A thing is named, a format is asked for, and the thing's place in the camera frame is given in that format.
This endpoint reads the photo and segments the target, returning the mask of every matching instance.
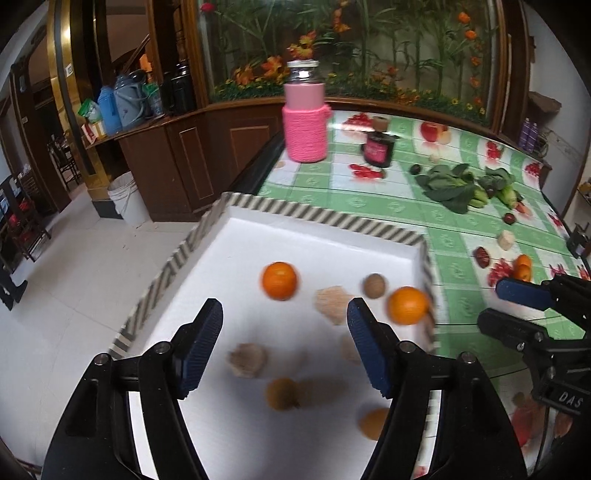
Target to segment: black wire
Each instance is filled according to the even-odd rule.
[[[550,407],[546,407],[544,413],[544,431],[542,433],[542,441],[540,442],[540,450],[538,451],[538,457],[535,459],[534,471],[538,469],[540,460],[542,458],[542,452],[544,451],[544,444],[546,443],[546,435],[548,434],[548,422],[550,420]]]

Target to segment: cork lid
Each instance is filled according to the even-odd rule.
[[[374,116],[371,119],[371,127],[376,132],[385,132],[386,130],[388,130],[389,123],[390,120],[384,118],[383,116]]]

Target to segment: gray plastic jug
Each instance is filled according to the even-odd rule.
[[[145,121],[145,97],[141,85],[127,75],[115,82],[115,102],[123,130],[135,128]]]

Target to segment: tray rim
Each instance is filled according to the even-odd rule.
[[[141,294],[138,302],[120,328],[119,333],[114,338],[111,347],[108,349],[108,353],[114,359],[121,359],[128,355],[146,320],[166,290],[172,285],[179,271],[188,263],[192,253],[198,249],[202,240],[230,207],[258,210],[274,215],[321,223],[403,245],[418,247],[423,263],[423,290],[429,296],[431,304],[424,326],[429,342],[428,351],[430,353],[434,351],[436,321],[433,304],[433,263],[429,256],[427,240],[423,234],[385,223],[381,220],[337,212],[336,210],[316,207],[306,203],[288,202],[287,200],[261,197],[248,193],[224,192],[202,216],[200,222],[191,229],[187,237],[173,251],[160,273]]]

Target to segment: pink knitted bottle sleeve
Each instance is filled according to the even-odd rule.
[[[291,110],[283,107],[285,147],[289,157],[301,163],[326,158],[328,139],[326,122],[332,115],[327,104],[315,110]]]

